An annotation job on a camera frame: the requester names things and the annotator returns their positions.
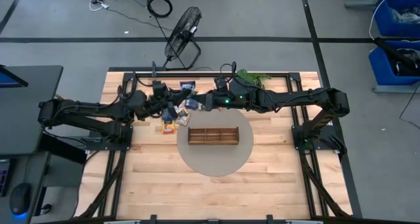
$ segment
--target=monitor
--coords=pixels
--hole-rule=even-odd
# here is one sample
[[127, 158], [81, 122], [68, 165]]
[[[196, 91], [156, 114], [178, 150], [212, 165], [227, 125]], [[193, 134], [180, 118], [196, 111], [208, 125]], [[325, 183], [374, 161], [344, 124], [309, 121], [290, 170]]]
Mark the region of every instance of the monitor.
[[27, 87], [28, 83], [0, 65], [0, 88]]

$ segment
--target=wooden table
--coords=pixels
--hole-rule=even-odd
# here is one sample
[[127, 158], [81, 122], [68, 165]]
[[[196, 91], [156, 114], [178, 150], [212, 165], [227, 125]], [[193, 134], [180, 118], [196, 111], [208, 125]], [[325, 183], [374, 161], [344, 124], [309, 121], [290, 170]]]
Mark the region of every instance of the wooden table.
[[[123, 75], [108, 72], [101, 103], [113, 101]], [[316, 72], [301, 72], [301, 78], [304, 90], [320, 86]], [[199, 93], [214, 88], [213, 78], [157, 79], [173, 89], [186, 80], [195, 80]], [[151, 82], [150, 78], [141, 80]], [[284, 78], [272, 78], [264, 84], [267, 89], [287, 92]], [[151, 93], [151, 88], [140, 84], [137, 89]], [[311, 118], [319, 111], [317, 106], [308, 107]], [[207, 177], [190, 169], [178, 153], [176, 135], [161, 134], [160, 119], [135, 121], [117, 218], [149, 219], [151, 214], [157, 214], [158, 219], [266, 219], [267, 214], [274, 219], [309, 218], [299, 154], [293, 148], [291, 110], [283, 108], [277, 114], [242, 112], [253, 129], [254, 147], [247, 163], [226, 177]], [[319, 150], [317, 155], [325, 188], [344, 211], [351, 213], [338, 155], [332, 150]], [[86, 165], [76, 215], [86, 210], [102, 188], [107, 159], [108, 152], [102, 151]], [[312, 192], [317, 214], [321, 214], [314, 186]]]

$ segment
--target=black fan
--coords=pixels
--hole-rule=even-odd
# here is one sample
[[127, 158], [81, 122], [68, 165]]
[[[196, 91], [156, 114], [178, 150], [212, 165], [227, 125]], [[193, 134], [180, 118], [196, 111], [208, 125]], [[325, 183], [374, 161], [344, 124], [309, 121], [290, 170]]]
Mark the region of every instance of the black fan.
[[197, 30], [197, 26], [198, 26], [198, 23], [200, 22], [200, 19], [201, 19], [201, 11], [198, 9], [198, 7], [188, 8], [184, 12], [184, 14], [181, 16], [181, 19], [178, 21], [177, 25], [172, 31], [172, 34], [169, 37], [166, 44], [165, 56], [167, 58], [166, 58], [165, 64], [163, 65], [164, 68], [168, 62], [179, 57], [179, 55], [182, 53], [182, 51], [185, 49], [185, 46], [189, 42], [192, 42], [197, 47], [198, 53], [196, 57], [194, 58], [194, 60], [192, 61], [191, 65], [185, 69], [186, 70], [191, 69], [194, 63], [196, 63], [197, 58], [201, 54], [201, 49], [200, 47], [198, 47], [197, 43], [193, 40], [193, 37]]

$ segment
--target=concrete floor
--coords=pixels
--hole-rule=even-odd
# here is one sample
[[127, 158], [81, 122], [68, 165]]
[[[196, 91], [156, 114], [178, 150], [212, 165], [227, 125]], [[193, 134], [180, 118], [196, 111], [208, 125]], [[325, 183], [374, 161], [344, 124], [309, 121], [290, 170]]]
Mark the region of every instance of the concrete floor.
[[[14, 0], [0, 0], [0, 19]], [[347, 10], [347, 0], [308, 0], [318, 37], [369, 37], [371, 10]], [[310, 37], [301, 0], [171, 0], [174, 11], [162, 19], [172, 28], [189, 6], [203, 19], [200, 37]], [[159, 29], [128, 20], [114, 12], [91, 12], [89, 0], [20, 0], [0, 33], [0, 63], [63, 65], [58, 94], [80, 101], [100, 99], [109, 67], [163, 64], [165, 43], [2, 43], [7, 37], [162, 37]], [[111, 9], [155, 24], [133, 0], [107, 0]], [[203, 42], [196, 67], [218, 70], [235, 60], [239, 68], [270, 71], [319, 71], [311, 43]], [[363, 217], [420, 221], [420, 149], [417, 129], [398, 119], [409, 95], [376, 95], [368, 60], [375, 47], [367, 43], [322, 43], [322, 55], [332, 87], [348, 94], [351, 113], [341, 120]], [[182, 54], [186, 62], [194, 50]], [[420, 123], [415, 98], [405, 118]], [[78, 135], [71, 127], [61, 135]], [[75, 204], [75, 187], [49, 189], [54, 210], [34, 222], [67, 219]]]

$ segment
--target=blue storage crate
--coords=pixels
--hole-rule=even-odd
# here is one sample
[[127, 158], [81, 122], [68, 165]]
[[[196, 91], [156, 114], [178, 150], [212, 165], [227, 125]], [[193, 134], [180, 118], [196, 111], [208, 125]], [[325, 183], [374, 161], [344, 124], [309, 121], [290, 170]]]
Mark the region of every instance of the blue storage crate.
[[420, 0], [385, 0], [378, 8], [375, 20], [383, 36], [420, 37], [420, 24], [399, 23], [392, 17], [393, 9], [409, 9], [420, 5]]
[[[407, 48], [420, 51], [420, 42], [387, 41], [387, 43], [395, 49]], [[396, 76], [392, 71], [387, 54], [379, 47], [370, 53], [369, 60], [378, 85], [412, 85], [420, 81], [419, 76]]]

